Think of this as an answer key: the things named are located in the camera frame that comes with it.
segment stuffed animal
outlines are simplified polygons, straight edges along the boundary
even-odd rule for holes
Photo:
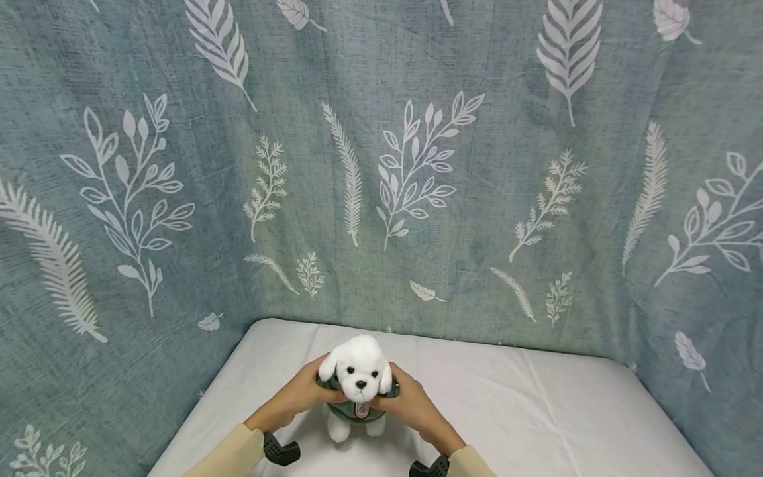
[[[368,334],[361,334],[334,348],[318,368],[318,385],[341,389],[348,402],[328,404],[328,430],[334,442],[343,442],[352,425],[365,425],[369,436],[385,429],[385,413],[371,409],[376,395],[393,398],[399,388],[381,347]]]

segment beige sleeve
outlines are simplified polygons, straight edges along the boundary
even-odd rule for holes
[[[239,424],[183,477],[248,477],[265,455],[265,436]]]
[[[472,446],[456,450],[450,456],[448,477],[497,477]]]

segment fabric backdrop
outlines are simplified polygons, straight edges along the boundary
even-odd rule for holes
[[[760,475],[761,20],[0,0],[0,469],[145,475],[279,316],[606,356]]]

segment white leaf print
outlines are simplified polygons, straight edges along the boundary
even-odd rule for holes
[[[198,327],[206,331],[215,331],[220,327],[220,318],[222,318],[224,314],[225,313],[220,313],[218,315],[216,313],[210,313],[207,317],[198,322]]]
[[[281,13],[294,25],[294,28],[301,30],[310,22],[318,30],[327,31],[310,19],[310,10],[302,0],[275,0],[275,4],[281,9]]]
[[[151,238],[151,233],[158,227],[166,227],[170,230],[188,230],[193,226],[183,220],[190,217],[194,210],[194,204],[185,204],[178,207],[169,215],[165,215],[167,202],[160,200],[153,206],[153,212],[149,222],[144,223],[144,214],[140,208],[134,207],[134,200],[144,191],[155,189],[164,194],[175,194],[182,190],[183,184],[180,181],[173,180],[175,166],[170,163],[161,173],[156,164],[151,164],[154,155],[165,149],[166,141],[159,137],[162,131],[166,131],[169,126],[169,120],[163,118],[164,106],[166,105],[167,95],[161,95],[154,103],[143,95],[143,102],[149,112],[151,124],[153,125],[153,138],[149,138],[148,123],[145,118],[138,121],[138,132],[140,138],[136,137],[132,125],[127,117],[127,111],[123,116],[123,129],[126,129],[127,137],[130,140],[132,151],[135,155],[134,173],[129,176],[127,161],[122,155],[117,155],[114,160],[114,168],[122,185],[115,185],[109,182],[105,173],[105,166],[108,160],[114,155],[119,146],[119,135],[112,133],[103,138],[103,127],[98,116],[90,107],[85,108],[85,130],[88,133],[90,142],[95,150],[95,161],[97,172],[88,166],[92,174],[83,174],[80,158],[74,159],[74,156],[63,154],[61,160],[83,177],[96,179],[98,187],[83,187],[80,195],[90,204],[88,209],[101,221],[108,239],[119,250],[120,253],[130,257],[132,265],[121,265],[118,271],[121,275],[131,279],[136,279],[146,289],[148,295],[149,313],[153,317],[153,296],[156,294],[157,287],[163,280],[161,268],[154,266],[151,258],[148,258],[147,252],[163,250],[169,243],[163,241],[166,239]],[[124,197],[118,197],[117,190],[124,190]],[[107,207],[113,207],[114,213]]]
[[[443,6],[443,12],[445,13],[445,18],[448,19],[448,23],[450,23],[450,26],[453,26],[453,17],[450,15],[450,8],[448,8],[448,0],[439,0],[439,3]]]
[[[283,185],[286,183],[287,167],[281,163],[281,154],[283,147],[276,141],[273,145],[265,134],[259,135],[259,144],[256,149],[257,167],[262,171],[261,176],[257,176],[257,185],[262,189],[252,187],[252,200],[244,203],[243,210],[252,225],[249,230],[249,238],[252,243],[254,240],[254,226],[258,222],[269,221],[275,218],[276,211],[281,208],[281,203],[276,198],[284,198],[288,195]]]
[[[10,463],[11,469],[16,471],[14,477],[76,477],[87,462],[82,460],[82,457],[88,448],[83,447],[79,441],[69,449],[68,456],[61,456],[64,445],[54,447],[50,444],[45,455],[40,456],[39,452],[43,446],[40,442],[40,431],[35,430],[31,424],[27,425],[21,439],[14,440],[14,446],[24,451],[17,454]]]
[[[185,5],[188,7],[185,15],[193,26],[193,29],[189,31],[196,39],[196,50],[209,60],[218,76],[243,91],[249,105],[254,112],[257,112],[249,93],[243,87],[246,74],[249,72],[249,55],[246,53],[246,45],[239,31],[238,22],[233,19],[233,8],[225,0],[217,0],[214,7],[210,3],[210,0],[185,0]],[[225,7],[227,7],[227,14],[223,20]],[[231,31],[233,34],[226,46],[225,37]]]
[[[707,389],[707,392],[712,392],[710,390],[710,385],[707,384],[707,379],[705,378],[704,370],[707,366],[705,359],[699,354],[697,348],[694,347],[694,343],[691,342],[691,339],[681,331],[678,331],[675,334],[675,349],[678,351],[678,355],[684,362],[684,366],[692,371],[698,371],[702,376],[702,382],[705,384],[705,389]]]
[[[310,294],[310,298],[315,300],[318,289],[325,283],[325,276],[315,266],[315,252],[307,254],[306,259],[302,259],[297,266],[297,277],[302,282],[304,290]]]
[[[53,214],[42,209],[37,199],[29,199],[23,188],[14,190],[10,183],[4,187],[0,178],[0,217],[30,240],[32,258],[42,270],[43,285],[63,322],[78,334],[88,333],[101,343],[108,342],[98,331],[79,246],[69,241],[69,234],[56,223]]]
[[[434,208],[447,208],[447,203],[442,199],[456,192],[456,188],[450,185],[440,186],[434,190],[435,178],[429,177],[423,187],[418,188],[418,181],[414,179],[416,172],[429,166],[435,172],[448,173],[453,171],[453,167],[445,162],[453,154],[453,150],[444,150],[437,154],[435,141],[443,137],[454,137],[459,130],[453,126],[460,124],[469,124],[476,117],[472,115],[479,108],[485,95],[475,96],[468,100],[464,105],[464,92],[460,91],[453,99],[451,106],[450,121],[443,127],[439,127],[443,119],[443,110],[434,111],[434,105],[430,103],[424,112],[424,139],[420,140],[417,136],[421,126],[421,119],[414,120],[414,106],[411,101],[405,105],[403,113],[403,142],[399,143],[398,138],[390,131],[383,131],[385,140],[389,147],[399,156],[385,154],[379,157],[381,164],[378,165],[381,181],[379,183],[379,198],[381,203],[387,209],[385,214],[379,207],[377,212],[379,217],[385,222],[387,234],[384,242],[384,250],[387,250],[387,244],[390,237],[404,237],[409,229],[394,230],[394,224],[399,224],[395,215],[401,212],[407,212],[411,217],[423,219],[429,217],[420,204],[421,201],[428,201]],[[406,158],[407,145],[410,144],[410,156]]]
[[[553,223],[544,220],[548,215],[567,215],[566,204],[574,200],[573,195],[578,194],[582,187],[578,184],[578,178],[585,174],[588,167],[585,162],[572,163],[572,151],[566,150],[557,163],[551,162],[549,175],[543,181],[546,191],[551,194],[547,199],[543,194],[538,194],[538,211],[535,207],[530,208],[530,219],[522,224],[517,223],[514,230],[519,239],[519,243],[509,255],[509,262],[513,262],[514,256],[519,249],[524,246],[535,245],[542,239],[541,234],[533,235],[535,232],[547,230],[553,227]]]
[[[572,272],[562,273],[561,280],[556,280],[549,285],[551,290],[546,293],[546,317],[551,320],[552,327],[572,305],[572,296],[567,289],[571,277]]]
[[[294,286],[289,282],[288,277],[286,276],[286,273],[284,272],[284,269],[281,268],[281,266],[272,258],[269,258],[264,255],[257,255],[256,253],[253,253],[252,255],[248,255],[244,257],[244,260],[247,262],[254,262],[254,263],[260,263],[262,265],[267,265],[270,267],[270,269],[275,272],[276,275],[281,279],[284,285],[286,285],[286,288],[291,290],[292,292],[299,295],[299,292],[294,288]]]
[[[330,125],[331,134],[342,157],[342,164],[344,165],[344,224],[348,235],[353,238],[353,243],[357,247],[358,229],[360,227],[360,189],[363,185],[363,181],[360,179],[358,161],[342,123],[336,118],[329,105],[326,103],[320,103],[320,105],[324,109],[324,116]]]
[[[545,14],[543,15],[543,26],[549,39],[545,39],[543,34],[538,34],[542,48],[537,48],[536,53],[540,62],[546,67],[546,78],[549,84],[567,98],[570,123],[572,127],[575,127],[575,119],[572,116],[572,95],[594,74],[596,55],[599,53],[601,43],[599,41],[601,26],[598,24],[604,3],[599,0],[584,0],[575,9],[580,0],[557,0],[561,3],[562,10],[556,6],[554,0],[548,1],[549,13],[554,23]],[[586,42],[580,45],[574,54],[571,54],[572,47],[586,38]]]
[[[701,45],[702,42],[692,37],[687,30],[691,14],[688,5],[679,5],[684,2],[685,0],[655,0],[652,13],[655,16],[657,31],[664,41],[673,41],[683,33],[691,43]]]
[[[646,166],[644,169],[644,190],[636,201],[636,210],[628,225],[628,236],[623,248],[623,276],[625,265],[636,249],[639,237],[646,230],[649,221],[660,209],[660,201],[665,195],[668,181],[668,160],[665,158],[665,140],[660,127],[654,121],[649,122],[646,134]]]
[[[533,309],[530,307],[530,300],[527,299],[527,293],[525,293],[524,288],[517,283],[517,281],[514,279],[513,276],[508,275],[506,272],[503,272],[495,267],[490,267],[490,270],[498,275],[498,277],[506,282],[511,289],[514,291],[514,294],[517,296],[517,299],[520,301],[520,305],[522,305],[522,311],[524,311],[524,314],[527,315],[527,317],[530,320],[538,322],[535,319],[535,315],[533,314]]]
[[[410,289],[412,289],[414,293],[416,294],[416,296],[421,298],[423,301],[429,301],[434,299],[437,301],[441,301],[442,303],[446,303],[446,300],[443,300],[442,298],[437,298],[437,295],[434,292],[434,290],[430,290],[423,285],[419,285],[413,280],[410,280]]]
[[[726,165],[734,176],[742,179],[739,189],[735,189],[731,182],[725,179],[708,179],[705,182],[708,185],[728,182],[728,186],[721,186],[721,194],[716,193],[717,187],[708,187],[719,198],[729,197],[733,199],[731,205],[726,209],[726,215],[722,217],[724,207],[720,200],[711,199],[707,191],[702,188],[697,190],[699,207],[693,206],[684,218],[686,245],[681,250],[681,243],[678,238],[672,234],[668,235],[668,243],[673,251],[673,260],[671,265],[657,279],[654,284],[655,287],[670,273],[689,272],[703,275],[710,272],[710,267],[699,266],[700,263],[710,258],[710,255],[692,256],[687,259],[687,255],[697,247],[712,247],[720,250],[729,265],[743,272],[749,272],[752,268],[747,257],[738,250],[734,250],[735,248],[754,247],[763,253],[763,232],[754,235],[752,232],[757,221],[749,220],[751,218],[750,212],[763,210],[763,198],[758,197],[752,202],[748,200],[750,198],[742,200],[755,177],[763,170],[763,161],[748,176],[745,157],[742,154],[729,151],[726,153]]]

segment person's right hand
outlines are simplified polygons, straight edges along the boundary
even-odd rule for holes
[[[371,400],[371,407],[393,414],[446,457],[466,447],[461,436],[429,399],[421,383],[395,363],[389,363],[389,366],[400,385],[400,394],[396,398],[377,395]]]

